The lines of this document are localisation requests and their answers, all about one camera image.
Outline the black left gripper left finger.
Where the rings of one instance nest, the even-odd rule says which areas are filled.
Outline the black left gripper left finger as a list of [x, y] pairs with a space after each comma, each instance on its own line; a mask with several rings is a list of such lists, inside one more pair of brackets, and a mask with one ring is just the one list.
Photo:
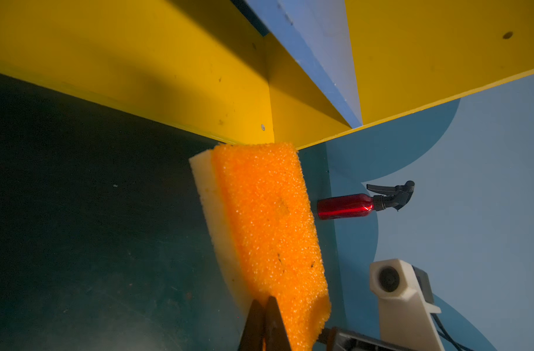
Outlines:
[[258, 300], [254, 300], [249, 308], [238, 351], [262, 351], [264, 334], [265, 310]]

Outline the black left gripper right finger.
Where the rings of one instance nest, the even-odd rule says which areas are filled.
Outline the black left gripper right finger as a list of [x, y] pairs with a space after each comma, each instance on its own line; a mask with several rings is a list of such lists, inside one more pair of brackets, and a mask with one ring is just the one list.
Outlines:
[[281, 316], [277, 299], [268, 298], [265, 306], [264, 341], [266, 351], [291, 351], [284, 321]]

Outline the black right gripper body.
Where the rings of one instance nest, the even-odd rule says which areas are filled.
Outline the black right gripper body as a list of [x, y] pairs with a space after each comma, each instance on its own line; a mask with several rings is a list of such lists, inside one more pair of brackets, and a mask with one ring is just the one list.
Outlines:
[[406, 347], [336, 327], [325, 329], [325, 345], [327, 351], [409, 351]]

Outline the orange sponge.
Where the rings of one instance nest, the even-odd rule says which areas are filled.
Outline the orange sponge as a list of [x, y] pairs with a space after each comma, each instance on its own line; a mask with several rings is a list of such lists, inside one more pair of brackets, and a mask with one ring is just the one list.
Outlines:
[[242, 312], [274, 297], [293, 350], [311, 350], [331, 315], [314, 215], [290, 143], [218, 145], [192, 175], [224, 282]]

